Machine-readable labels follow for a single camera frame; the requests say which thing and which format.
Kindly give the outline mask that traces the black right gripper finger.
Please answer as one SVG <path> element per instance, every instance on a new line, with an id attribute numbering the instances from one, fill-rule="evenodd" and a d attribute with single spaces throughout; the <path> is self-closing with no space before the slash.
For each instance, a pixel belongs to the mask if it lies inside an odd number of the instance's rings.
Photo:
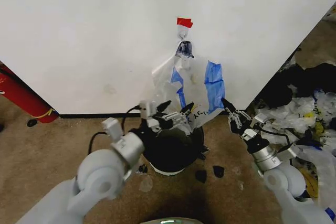
<path id="1" fill-rule="evenodd" d="M 228 124 L 232 133 L 240 133 L 242 129 L 242 123 L 239 115 L 236 113 L 236 108 L 232 103 L 222 98 L 222 103 L 225 111 L 228 113 Z"/>
<path id="2" fill-rule="evenodd" d="M 235 111 L 238 118 L 238 126 L 237 128 L 241 131 L 244 131 L 247 128 L 250 128 L 252 123 L 252 117 L 248 115 L 244 110 L 236 110 Z"/>

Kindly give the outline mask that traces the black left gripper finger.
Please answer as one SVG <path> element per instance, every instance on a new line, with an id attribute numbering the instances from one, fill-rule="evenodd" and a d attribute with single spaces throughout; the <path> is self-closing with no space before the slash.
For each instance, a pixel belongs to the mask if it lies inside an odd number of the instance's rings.
<path id="1" fill-rule="evenodd" d="M 167 114 L 164 113 L 164 110 L 171 104 L 171 100 L 163 102 L 156 107 L 156 113 L 154 114 L 155 119 L 166 119 Z"/>
<path id="2" fill-rule="evenodd" d="M 164 115 L 160 119 L 160 127 L 162 129 L 174 129 L 176 127 L 185 127 L 186 129 L 191 129 L 188 123 L 188 115 L 194 106 L 194 102 L 186 105 L 180 112 L 173 112 Z"/>

